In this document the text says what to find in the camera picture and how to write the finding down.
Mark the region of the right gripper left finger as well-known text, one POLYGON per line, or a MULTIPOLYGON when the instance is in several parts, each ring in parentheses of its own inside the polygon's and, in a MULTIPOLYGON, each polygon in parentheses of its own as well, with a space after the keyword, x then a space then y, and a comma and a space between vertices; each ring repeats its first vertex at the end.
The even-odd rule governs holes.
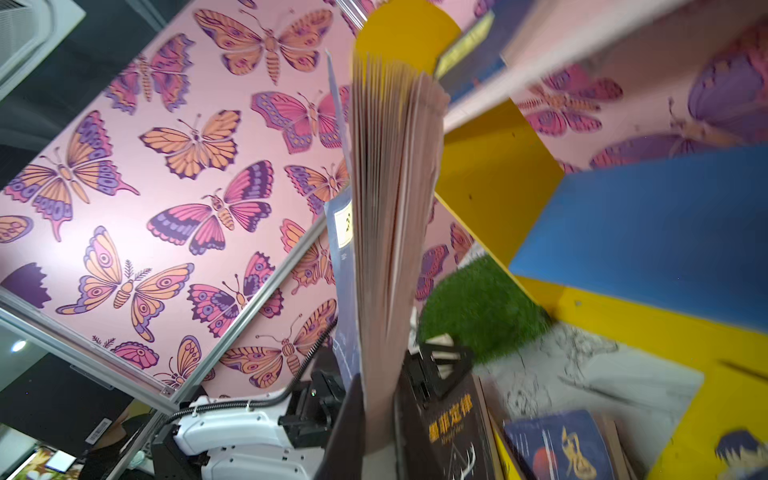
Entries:
POLYGON ((314 480, 361 480, 365 455, 365 410, 361 376, 347 389, 314 480))

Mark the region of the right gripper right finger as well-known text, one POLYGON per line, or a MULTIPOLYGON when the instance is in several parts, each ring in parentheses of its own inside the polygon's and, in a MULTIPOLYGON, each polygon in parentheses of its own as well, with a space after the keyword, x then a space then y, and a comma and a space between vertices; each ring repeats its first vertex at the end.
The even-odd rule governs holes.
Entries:
POLYGON ((423 377, 412 381, 411 355, 406 353, 394 396, 395 456, 398 479, 442 479, 442 469, 431 446, 421 415, 423 377))

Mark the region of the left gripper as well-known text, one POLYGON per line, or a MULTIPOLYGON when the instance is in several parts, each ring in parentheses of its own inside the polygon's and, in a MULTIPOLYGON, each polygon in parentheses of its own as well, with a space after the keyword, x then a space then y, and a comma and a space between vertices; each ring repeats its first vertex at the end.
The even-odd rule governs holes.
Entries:
MULTIPOLYGON (((410 381, 421 401, 445 398, 471 371, 474 352, 465 346, 418 344, 410 354, 410 381)), ((336 358, 321 347, 310 365, 310 377, 291 389, 286 412, 278 420, 292 447, 325 447, 346 390, 336 358)))

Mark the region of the navy book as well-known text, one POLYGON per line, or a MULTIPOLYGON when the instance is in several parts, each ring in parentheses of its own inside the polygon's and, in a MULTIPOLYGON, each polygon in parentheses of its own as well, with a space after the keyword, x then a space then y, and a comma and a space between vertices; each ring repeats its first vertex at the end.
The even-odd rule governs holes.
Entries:
POLYGON ((371 453, 393 438, 449 97, 428 73, 360 52, 350 91, 349 183, 325 207, 338 302, 333 351, 345 388, 361 391, 357 443, 371 453))
POLYGON ((438 59, 433 77, 455 104, 506 67, 504 53, 536 1, 476 1, 475 21, 438 59))

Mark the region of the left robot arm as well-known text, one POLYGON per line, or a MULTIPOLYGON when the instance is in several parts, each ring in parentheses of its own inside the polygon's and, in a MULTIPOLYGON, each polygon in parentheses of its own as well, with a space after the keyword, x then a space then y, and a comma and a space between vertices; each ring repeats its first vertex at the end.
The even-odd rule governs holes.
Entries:
POLYGON ((359 376, 339 345, 320 348, 308 379, 260 397, 201 396, 150 444, 157 479, 414 479, 440 473, 421 410, 472 367, 470 349, 445 342, 407 354, 394 401, 394 441, 367 452, 359 376))

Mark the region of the black book yellow title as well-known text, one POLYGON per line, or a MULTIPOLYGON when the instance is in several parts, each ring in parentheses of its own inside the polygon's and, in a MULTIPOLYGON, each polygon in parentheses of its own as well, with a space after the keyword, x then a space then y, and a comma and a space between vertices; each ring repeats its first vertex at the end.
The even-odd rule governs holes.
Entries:
POLYGON ((442 479, 502 476, 479 383, 473 374, 467 374, 442 400, 420 403, 442 479))

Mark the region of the green artificial grass mat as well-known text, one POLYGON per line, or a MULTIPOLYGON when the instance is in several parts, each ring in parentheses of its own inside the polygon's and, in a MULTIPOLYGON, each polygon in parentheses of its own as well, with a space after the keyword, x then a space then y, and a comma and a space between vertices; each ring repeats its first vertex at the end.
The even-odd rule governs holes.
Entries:
POLYGON ((486 364, 545 335, 554 321, 488 255, 454 271, 421 311, 418 339, 447 334, 486 364))

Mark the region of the thin yellow book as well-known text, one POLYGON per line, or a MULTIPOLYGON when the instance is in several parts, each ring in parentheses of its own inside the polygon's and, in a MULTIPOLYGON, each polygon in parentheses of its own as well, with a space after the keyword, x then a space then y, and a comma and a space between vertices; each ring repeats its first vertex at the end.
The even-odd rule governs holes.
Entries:
POLYGON ((503 432, 499 427, 498 422, 492 416, 489 416, 489 419, 494 435, 497 453, 502 467, 503 478, 505 480, 524 480, 525 477, 519 469, 513 452, 504 439, 503 432))

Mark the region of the dark purple cover book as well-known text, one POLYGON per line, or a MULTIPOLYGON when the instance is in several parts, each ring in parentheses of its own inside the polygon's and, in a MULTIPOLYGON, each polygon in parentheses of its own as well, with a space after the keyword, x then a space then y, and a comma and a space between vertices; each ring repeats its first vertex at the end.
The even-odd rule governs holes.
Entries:
POLYGON ((507 420, 504 439, 524 479, 637 479, 616 422, 588 410, 507 420))

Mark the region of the yellow pink blue bookshelf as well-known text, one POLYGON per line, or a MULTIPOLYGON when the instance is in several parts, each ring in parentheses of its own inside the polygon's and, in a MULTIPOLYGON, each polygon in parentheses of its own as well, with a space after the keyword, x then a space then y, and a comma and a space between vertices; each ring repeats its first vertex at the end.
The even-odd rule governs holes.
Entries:
MULTIPOLYGON (((360 48, 435 70, 475 2, 394 1, 360 48)), ((767 5, 536 1, 451 104, 438 196, 556 318, 708 372, 767 367, 767 5)))

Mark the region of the yellow cartoon cover book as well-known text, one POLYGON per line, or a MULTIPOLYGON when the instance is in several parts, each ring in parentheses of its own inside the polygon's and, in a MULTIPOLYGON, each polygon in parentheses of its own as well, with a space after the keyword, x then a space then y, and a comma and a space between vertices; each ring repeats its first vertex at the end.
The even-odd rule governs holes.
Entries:
POLYGON ((767 367, 713 366, 647 477, 765 479, 767 367))

